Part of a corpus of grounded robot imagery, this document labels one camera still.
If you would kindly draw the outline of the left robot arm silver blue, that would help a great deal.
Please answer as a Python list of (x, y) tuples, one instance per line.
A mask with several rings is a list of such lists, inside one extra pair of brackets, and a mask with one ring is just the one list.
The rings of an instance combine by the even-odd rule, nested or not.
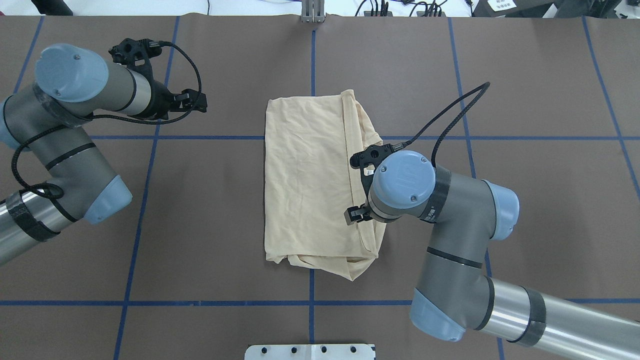
[(150, 59), (170, 41), (126, 38), (100, 54), (68, 43), (45, 48), (34, 83), (1, 103), (1, 141), (13, 150), (10, 169), (21, 188), (1, 202), (1, 264), (57, 237), (82, 219), (98, 224), (127, 207), (132, 193), (83, 129), (93, 120), (169, 125), (205, 113), (197, 89), (169, 91), (155, 80)]

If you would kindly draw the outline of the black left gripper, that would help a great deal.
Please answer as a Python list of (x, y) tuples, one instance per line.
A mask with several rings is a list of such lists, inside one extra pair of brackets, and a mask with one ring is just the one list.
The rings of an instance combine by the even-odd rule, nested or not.
[(175, 94), (157, 80), (150, 83), (151, 97), (147, 106), (148, 121), (168, 121), (171, 112), (201, 112), (206, 113), (208, 109), (206, 94), (196, 89), (183, 89), (175, 100)]

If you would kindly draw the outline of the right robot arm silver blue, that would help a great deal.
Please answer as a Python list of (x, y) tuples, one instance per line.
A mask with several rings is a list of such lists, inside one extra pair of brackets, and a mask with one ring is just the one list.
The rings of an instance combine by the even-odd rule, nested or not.
[(637, 360), (639, 323), (500, 281), (483, 273), (492, 240), (518, 221), (514, 191), (435, 164), (422, 153), (373, 145), (354, 153), (365, 202), (348, 224), (412, 216), (433, 225), (410, 319), (422, 332), (460, 341), (467, 330), (575, 360)]

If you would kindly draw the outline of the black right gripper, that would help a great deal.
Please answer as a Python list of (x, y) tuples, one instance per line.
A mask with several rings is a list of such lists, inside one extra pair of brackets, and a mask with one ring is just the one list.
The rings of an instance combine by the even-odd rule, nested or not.
[(346, 224), (356, 224), (365, 221), (381, 221), (379, 209), (375, 202), (370, 198), (366, 199), (365, 203), (360, 206), (348, 207), (343, 216)]

